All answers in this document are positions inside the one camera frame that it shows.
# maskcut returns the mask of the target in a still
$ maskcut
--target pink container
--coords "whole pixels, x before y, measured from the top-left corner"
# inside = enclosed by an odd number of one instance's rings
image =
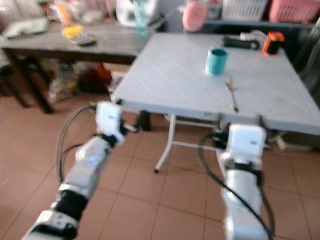
[[[319,0],[273,0],[269,12],[271,22],[308,24],[320,11]]]

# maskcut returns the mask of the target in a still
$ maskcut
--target dark wooden table leg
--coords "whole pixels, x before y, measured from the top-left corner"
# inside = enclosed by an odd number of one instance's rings
[[[150,118],[150,113],[149,112],[145,115],[145,119],[143,121],[143,124],[142,124],[141,128],[142,128],[143,131],[146,131],[146,132],[150,132],[152,130],[152,128],[151,128],[151,118]]]
[[[41,66],[39,61],[34,57],[28,57],[25,61],[27,64],[32,64],[36,67],[36,72],[38,72],[41,75],[43,80],[49,86],[51,79],[50,79],[49,75],[46,73],[46,71],[44,70],[44,68]]]
[[[29,75],[27,68],[20,62],[17,56],[12,52],[9,48],[3,48],[3,52],[5,53],[6,57],[10,61],[11,66],[17,72],[17,74],[23,78],[28,86],[31,89],[32,96],[36,103],[40,106],[41,110],[46,114],[52,114],[54,110],[51,108],[47,100],[39,91],[37,85],[34,83],[32,77]]]

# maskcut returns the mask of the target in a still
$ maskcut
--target tiled floor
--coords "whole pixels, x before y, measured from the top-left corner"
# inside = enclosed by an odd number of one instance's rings
[[[104,96],[80,94],[54,104],[57,113],[0,103],[0,239],[17,240],[57,193],[55,149],[68,113]],[[132,122],[135,115],[126,113]],[[223,240],[225,208],[220,188],[199,167],[196,150],[175,146],[159,174],[153,169],[166,145],[168,123],[152,116],[153,132],[128,135],[114,150],[80,223],[78,240]],[[66,145],[95,130],[84,113]],[[209,130],[178,127],[177,137],[197,143]],[[73,164],[71,153],[66,169]],[[206,153],[219,172],[215,154]],[[276,215],[277,240],[320,239],[320,156],[265,152],[265,191]]]

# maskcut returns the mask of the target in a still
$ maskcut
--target robotic arm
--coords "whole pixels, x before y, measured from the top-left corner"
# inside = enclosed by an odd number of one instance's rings
[[[124,142],[128,131],[136,132],[145,118],[142,112],[135,126],[121,120],[122,108],[100,101],[96,106],[98,135],[76,152],[75,164],[58,190],[49,210],[43,211],[23,240],[72,240],[79,221],[90,201],[108,157],[116,145]],[[262,167],[260,156],[266,133],[261,127],[232,125],[226,151],[218,161],[225,184],[238,193],[258,215],[262,196],[257,186],[257,174]],[[226,205],[225,230],[227,240],[267,240],[268,235],[257,218],[230,191],[222,190]]]
[[[58,190],[49,210],[43,211],[23,240],[71,240],[78,232],[79,221],[91,199],[97,183],[116,145],[124,142],[128,131],[136,132],[144,118],[141,113],[135,126],[121,120],[122,108],[100,101],[96,106],[98,135],[76,152],[76,163]]]

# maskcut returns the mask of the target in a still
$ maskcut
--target black cable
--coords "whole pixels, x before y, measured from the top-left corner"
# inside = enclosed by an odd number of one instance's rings
[[[59,177],[59,180],[60,180],[60,183],[62,184],[63,181],[65,180],[65,177],[64,177],[64,165],[65,165],[65,160],[66,160],[66,157],[68,155],[68,153],[72,150],[72,149],[75,149],[75,148],[78,148],[78,147],[81,147],[83,144],[75,144],[75,145],[72,145],[70,147],[68,147],[66,150],[63,151],[56,167],[57,167],[57,173],[58,173],[58,177]]]
[[[262,220],[262,218],[255,212],[255,210],[252,209],[252,207],[239,195],[237,194],[235,191],[233,191],[231,188],[229,188],[217,175],[215,175],[211,169],[209,168],[209,166],[207,165],[206,161],[205,161],[205,157],[204,157],[204,145],[206,143],[206,141],[208,139],[211,139],[214,136],[214,134],[209,134],[207,136],[205,136],[199,143],[199,147],[198,147],[198,160],[199,163],[201,165],[201,167],[206,171],[206,173],[209,175],[209,177],[211,177],[218,185],[220,185],[222,188],[227,189],[229,192],[231,192],[237,199],[239,199],[239,201],[255,216],[255,218],[260,222],[260,224],[262,225],[262,227],[264,228],[264,230],[267,233],[268,239],[269,240],[273,240],[275,233],[271,230],[268,229],[267,225],[265,224],[265,222]],[[270,207],[269,203],[267,203],[266,208],[268,211],[268,207]]]
[[[274,211],[271,208],[271,205],[267,199],[267,196],[266,196],[264,189],[262,187],[259,187],[259,190],[260,190],[260,193],[262,196],[263,205],[265,206],[266,212],[269,216],[268,217],[269,218],[269,227],[271,229],[273,236],[275,236],[276,235],[276,220],[275,220],[276,218],[275,218]]]

